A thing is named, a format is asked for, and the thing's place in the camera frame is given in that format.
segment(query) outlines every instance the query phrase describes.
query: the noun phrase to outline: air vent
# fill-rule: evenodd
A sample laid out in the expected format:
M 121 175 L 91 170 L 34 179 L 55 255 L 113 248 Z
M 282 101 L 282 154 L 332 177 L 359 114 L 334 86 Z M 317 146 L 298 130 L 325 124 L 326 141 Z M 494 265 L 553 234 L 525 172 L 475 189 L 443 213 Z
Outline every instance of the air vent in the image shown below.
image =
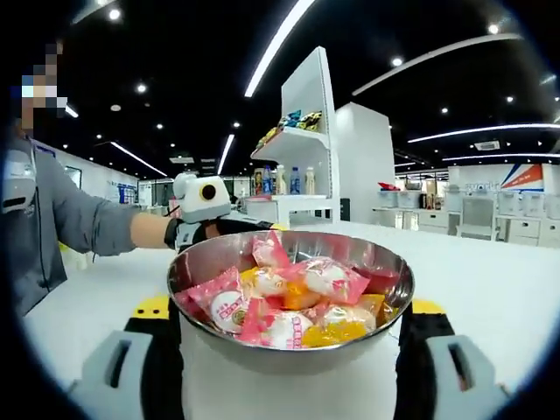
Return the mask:
M 477 151 L 497 151 L 500 148 L 500 142 L 493 141 L 493 142 L 475 143 L 474 147 L 476 147 Z

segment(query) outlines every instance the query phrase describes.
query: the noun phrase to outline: orange candy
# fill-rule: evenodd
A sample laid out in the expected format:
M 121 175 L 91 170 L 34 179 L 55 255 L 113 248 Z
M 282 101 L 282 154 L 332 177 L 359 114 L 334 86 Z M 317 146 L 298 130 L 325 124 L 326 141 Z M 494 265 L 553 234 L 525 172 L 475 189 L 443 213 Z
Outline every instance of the orange candy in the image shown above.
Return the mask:
M 302 339 L 304 347 L 324 347 L 346 343 L 368 333 L 366 326 L 358 321 L 341 321 L 325 327 L 314 325 L 307 329 Z

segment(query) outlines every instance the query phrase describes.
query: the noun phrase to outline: gray shirt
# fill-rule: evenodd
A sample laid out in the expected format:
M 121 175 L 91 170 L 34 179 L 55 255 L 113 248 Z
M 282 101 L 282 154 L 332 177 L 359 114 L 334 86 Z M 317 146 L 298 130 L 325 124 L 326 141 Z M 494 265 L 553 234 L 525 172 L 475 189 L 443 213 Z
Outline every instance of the gray shirt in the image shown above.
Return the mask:
M 2 215 L 14 304 L 21 314 L 67 280 L 59 242 L 99 256 L 116 256 L 135 247 L 130 222 L 138 210 L 87 195 L 47 153 L 36 151 L 35 164 L 33 202 L 25 210 Z

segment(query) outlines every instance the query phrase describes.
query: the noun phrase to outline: snack package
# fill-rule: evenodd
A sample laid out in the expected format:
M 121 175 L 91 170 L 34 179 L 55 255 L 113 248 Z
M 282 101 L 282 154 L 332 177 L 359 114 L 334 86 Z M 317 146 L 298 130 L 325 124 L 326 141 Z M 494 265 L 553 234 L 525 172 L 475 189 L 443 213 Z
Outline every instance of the snack package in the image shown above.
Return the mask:
M 242 331 L 249 301 L 236 267 L 186 292 L 221 330 L 233 334 Z
M 295 264 L 292 275 L 303 276 L 310 291 L 330 298 L 333 302 L 355 305 L 369 280 L 327 256 L 316 256 Z
M 312 322 L 298 311 L 281 311 L 262 298 L 251 298 L 239 340 L 283 350 L 302 348 Z
M 259 267 L 287 267 L 290 265 L 288 254 L 280 241 L 277 233 L 271 230 L 265 240 L 253 240 L 253 257 Z

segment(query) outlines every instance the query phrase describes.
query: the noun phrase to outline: stainless steel bowl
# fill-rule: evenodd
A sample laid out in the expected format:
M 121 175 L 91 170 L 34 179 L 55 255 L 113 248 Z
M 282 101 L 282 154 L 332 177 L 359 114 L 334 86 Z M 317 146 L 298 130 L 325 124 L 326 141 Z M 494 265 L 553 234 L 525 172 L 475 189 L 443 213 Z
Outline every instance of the stainless steel bowl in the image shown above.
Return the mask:
M 385 268 L 399 273 L 397 283 L 390 290 L 385 290 L 390 304 L 398 309 L 396 316 L 370 334 L 345 344 L 278 350 L 241 343 L 199 321 L 193 313 L 178 304 L 174 297 L 178 291 L 207 282 L 233 265 L 239 271 L 255 267 L 256 263 L 251 255 L 253 238 L 256 236 L 264 238 L 268 233 L 267 231 L 230 234 L 193 245 L 173 260 L 167 278 L 171 299 L 183 315 L 181 330 L 195 331 L 212 349 L 245 368 L 265 374 L 310 375 L 346 364 L 362 355 L 384 337 L 412 300 L 414 292 L 412 272 L 400 256 L 388 249 L 372 242 L 339 234 L 286 231 L 277 234 L 293 262 L 312 256 L 330 256 L 336 261 L 351 264 L 364 271 Z M 370 287 L 378 289 L 378 284 L 374 284 L 372 280 Z

